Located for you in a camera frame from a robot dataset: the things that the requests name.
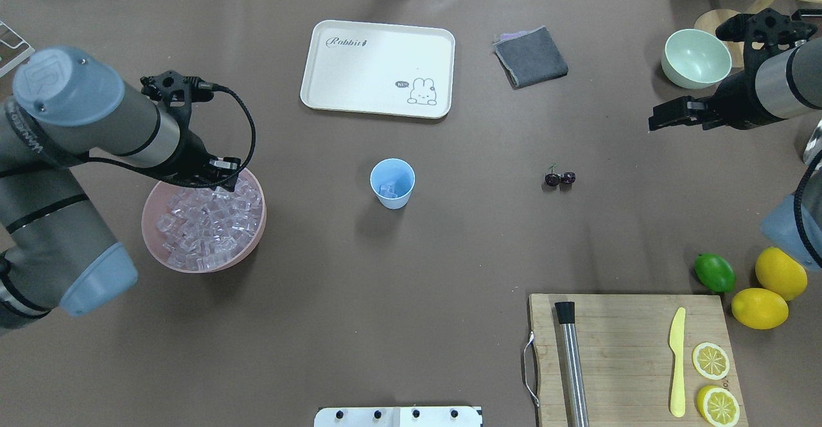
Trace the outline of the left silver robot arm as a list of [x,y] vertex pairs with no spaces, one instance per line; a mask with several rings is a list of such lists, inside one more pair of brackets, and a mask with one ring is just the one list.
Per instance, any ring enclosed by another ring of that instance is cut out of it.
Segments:
[[71,46],[34,53],[2,105],[2,333],[63,309],[82,316],[138,273],[71,168],[105,163],[156,181],[234,190],[250,158],[217,157],[191,131],[193,104],[228,87],[168,71],[135,89]]

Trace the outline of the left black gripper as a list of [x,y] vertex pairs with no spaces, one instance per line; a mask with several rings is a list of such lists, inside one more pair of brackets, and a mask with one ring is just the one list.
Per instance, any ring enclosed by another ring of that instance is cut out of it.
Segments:
[[212,190],[234,192],[243,161],[237,157],[214,157],[200,138],[182,138],[168,159],[168,182],[182,187],[208,184]]

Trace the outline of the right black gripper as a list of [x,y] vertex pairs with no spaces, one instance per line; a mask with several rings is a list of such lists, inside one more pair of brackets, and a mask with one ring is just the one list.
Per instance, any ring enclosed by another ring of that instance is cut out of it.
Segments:
[[757,124],[757,111],[749,98],[745,78],[727,78],[716,92],[708,97],[680,97],[652,108],[648,118],[650,132],[668,126],[701,125],[705,131],[730,126],[737,130],[749,130]]

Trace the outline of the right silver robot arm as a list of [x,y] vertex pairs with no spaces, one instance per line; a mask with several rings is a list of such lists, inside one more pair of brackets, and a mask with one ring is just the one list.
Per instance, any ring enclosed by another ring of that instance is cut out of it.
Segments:
[[[820,111],[820,40],[746,62],[711,96],[682,96],[657,105],[649,130],[699,125],[751,130]],[[810,271],[820,270],[820,141],[805,161],[798,186],[763,219],[762,234]]]

